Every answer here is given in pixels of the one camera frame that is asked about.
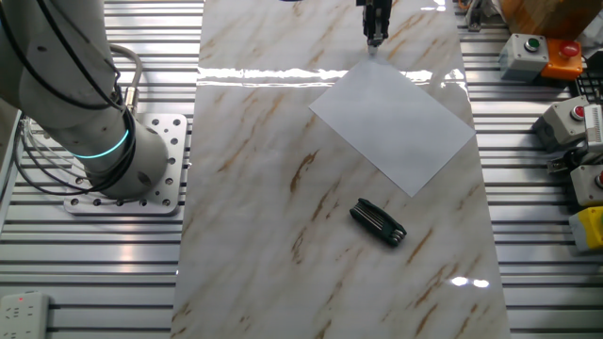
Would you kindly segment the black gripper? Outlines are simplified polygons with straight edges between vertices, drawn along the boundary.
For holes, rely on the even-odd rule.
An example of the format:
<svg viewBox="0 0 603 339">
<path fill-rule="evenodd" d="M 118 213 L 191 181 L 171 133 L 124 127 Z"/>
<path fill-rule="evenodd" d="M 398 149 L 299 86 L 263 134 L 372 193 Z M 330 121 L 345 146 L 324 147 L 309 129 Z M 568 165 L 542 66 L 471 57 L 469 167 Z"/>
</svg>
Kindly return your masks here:
<svg viewBox="0 0 603 339">
<path fill-rule="evenodd" d="M 367 45 L 373 45 L 375 34 L 375 46 L 379 47 L 388 38 L 388 27 L 392 0 L 356 0 L 357 7 L 366 10 L 381 10 L 374 16 L 372 11 L 363 12 L 363 29 L 367 38 Z"/>
</svg>

